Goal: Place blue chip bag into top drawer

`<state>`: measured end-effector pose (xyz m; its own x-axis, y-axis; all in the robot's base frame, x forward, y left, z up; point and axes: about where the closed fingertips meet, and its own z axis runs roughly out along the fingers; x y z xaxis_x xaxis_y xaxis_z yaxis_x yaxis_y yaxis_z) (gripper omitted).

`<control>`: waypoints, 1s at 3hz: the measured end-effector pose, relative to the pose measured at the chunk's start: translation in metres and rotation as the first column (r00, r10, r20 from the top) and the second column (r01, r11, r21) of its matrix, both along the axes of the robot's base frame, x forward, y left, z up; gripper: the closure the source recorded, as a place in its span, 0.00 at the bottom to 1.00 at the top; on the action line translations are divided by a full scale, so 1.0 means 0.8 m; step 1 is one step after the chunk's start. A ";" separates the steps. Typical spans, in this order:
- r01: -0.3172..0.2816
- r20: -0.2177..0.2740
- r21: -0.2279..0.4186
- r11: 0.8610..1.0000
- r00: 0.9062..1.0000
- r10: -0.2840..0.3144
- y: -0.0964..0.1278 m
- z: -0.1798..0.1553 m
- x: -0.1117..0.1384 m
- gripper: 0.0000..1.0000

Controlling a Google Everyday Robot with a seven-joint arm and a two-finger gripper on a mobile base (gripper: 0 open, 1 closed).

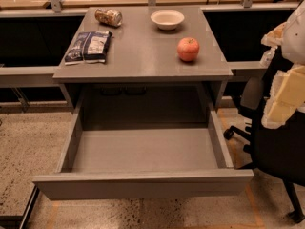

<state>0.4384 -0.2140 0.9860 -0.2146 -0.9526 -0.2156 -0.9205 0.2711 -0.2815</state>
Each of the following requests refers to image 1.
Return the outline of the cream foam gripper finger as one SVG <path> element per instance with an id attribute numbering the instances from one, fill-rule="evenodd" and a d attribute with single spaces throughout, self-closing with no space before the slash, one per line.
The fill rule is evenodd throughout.
<path id="1" fill-rule="evenodd" d="M 305 103 L 305 66 L 293 65 L 287 72 L 277 71 L 266 102 L 261 124 L 277 129 Z"/>

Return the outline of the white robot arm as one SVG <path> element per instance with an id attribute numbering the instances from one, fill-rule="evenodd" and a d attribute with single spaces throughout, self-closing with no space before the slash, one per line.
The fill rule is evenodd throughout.
<path id="1" fill-rule="evenodd" d="M 282 57 L 293 63 L 287 72 L 275 71 L 261 119 L 265 128 L 277 129 L 305 102 L 305 1 L 286 22 L 265 34 L 261 43 L 270 47 L 280 46 Z"/>

